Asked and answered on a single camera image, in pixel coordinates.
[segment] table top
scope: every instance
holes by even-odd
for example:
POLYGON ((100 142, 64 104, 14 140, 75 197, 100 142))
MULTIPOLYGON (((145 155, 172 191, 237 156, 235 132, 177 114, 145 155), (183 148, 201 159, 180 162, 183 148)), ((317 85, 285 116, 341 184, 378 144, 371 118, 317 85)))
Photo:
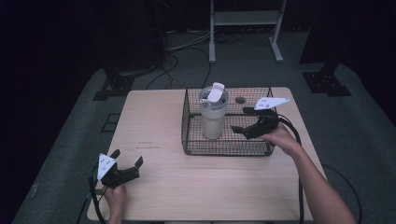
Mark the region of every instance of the table top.
MULTIPOLYGON (((272 88, 290 101, 276 108, 299 132, 303 147, 324 174, 288 88, 272 88)), ((125 220, 263 221, 298 220, 298 174, 291 157, 276 147, 268 157, 189 156, 181 145, 185 90, 131 91, 108 155, 120 150, 120 170, 140 156, 140 177, 125 184, 125 220)), ((106 200, 100 202, 108 218, 106 200)), ((312 220, 304 200, 305 220, 312 220)), ((97 220, 91 203, 87 216, 97 220)))

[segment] wire mesh basket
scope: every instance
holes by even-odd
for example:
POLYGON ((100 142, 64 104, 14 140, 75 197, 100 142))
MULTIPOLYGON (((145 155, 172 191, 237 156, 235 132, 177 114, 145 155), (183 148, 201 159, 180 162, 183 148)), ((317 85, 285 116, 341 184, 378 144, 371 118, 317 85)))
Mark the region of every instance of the wire mesh basket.
POLYGON ((256 116, 244 114, 242 108, 254 107, 261 97, 272 97, 271 88, 226 88, 229 103, 220 138, 204 137, 202 115, 199 110, 200 89, 186 89, 181 127, 184 152, 194 156, 270 156, 274 145, 262 139, 249 139, 233 133, 231 126, 247 127, 258 121, 256 116))

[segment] hand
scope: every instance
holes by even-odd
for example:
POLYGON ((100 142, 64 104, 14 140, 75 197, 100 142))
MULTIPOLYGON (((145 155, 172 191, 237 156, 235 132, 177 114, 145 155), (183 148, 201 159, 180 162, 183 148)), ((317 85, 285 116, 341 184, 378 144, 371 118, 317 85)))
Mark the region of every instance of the hand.
POLYGON ((126 207, 126 188, 124 185, 115 187, 114 189, 103 186, 102 191, 110 207, 110 218, 107 223, 121 223, 123 213, 126 207))
POLYGON ((294 139, 294 137, 291 136, 285 125, 280 122, 273 132, 264 134, 259 138, 279 146, 286 154, 290 156, 292 156, 293 152, 302 148, 301 145, 294 139))

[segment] dark background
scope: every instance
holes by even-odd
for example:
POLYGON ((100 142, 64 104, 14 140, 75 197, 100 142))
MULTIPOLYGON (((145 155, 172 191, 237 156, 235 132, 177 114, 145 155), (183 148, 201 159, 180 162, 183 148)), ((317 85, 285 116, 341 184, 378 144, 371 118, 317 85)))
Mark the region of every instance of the dark background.
MULTIPOLYGON (((157 2, 161 24, 154 2, 0 1, 1 223, 14 218, 94 72, 105 63, 158 65, 164 30, 208 28, 208 0, 157 2)), ((223 9, 258 6, 273 8, 277 2, 216 0, 223 9)), ((282 30, 311 28, 301 63, 336 55, 395 123, 395 8, 390 0, 289 0, 282 30)))

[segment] cup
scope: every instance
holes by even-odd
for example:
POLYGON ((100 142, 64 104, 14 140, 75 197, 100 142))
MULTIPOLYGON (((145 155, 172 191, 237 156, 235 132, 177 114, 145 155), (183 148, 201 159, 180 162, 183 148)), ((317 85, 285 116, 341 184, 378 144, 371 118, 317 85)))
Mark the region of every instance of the cup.
POLYGON ((211 90, 212 87, 209 86, 200 91, 199 99, 202 103, 199 104, 199 109, 203 117, 202 126, 204 137, 213 140, 221 137, 229 96, 228 92, 223 90, 217 102, 210 102, 207 100, 207 97, 211 90))

